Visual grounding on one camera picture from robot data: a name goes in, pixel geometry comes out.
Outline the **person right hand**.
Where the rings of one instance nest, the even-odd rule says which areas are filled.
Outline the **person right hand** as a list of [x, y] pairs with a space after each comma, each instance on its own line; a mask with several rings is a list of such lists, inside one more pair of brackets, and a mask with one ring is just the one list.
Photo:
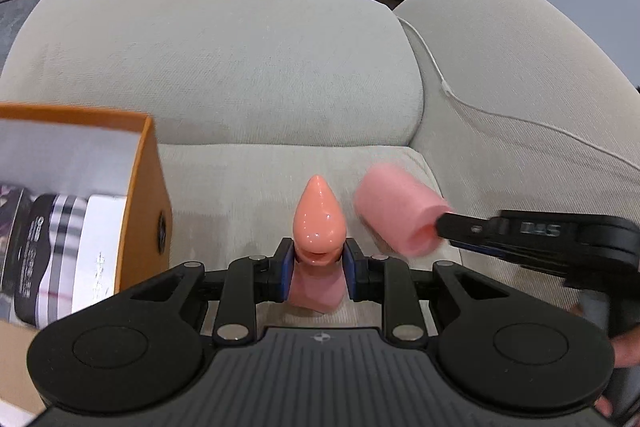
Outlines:
[[[639, 364], [640, 339], [638, 326], [634, 326], [630, 331], [614, 337], [611, 343], [615, 352], [616, 369], [626, 369]], [[597, 399], [594, 406], [605, 417], [610, 417], [613, 414], [613, 406], [605, 397]]]

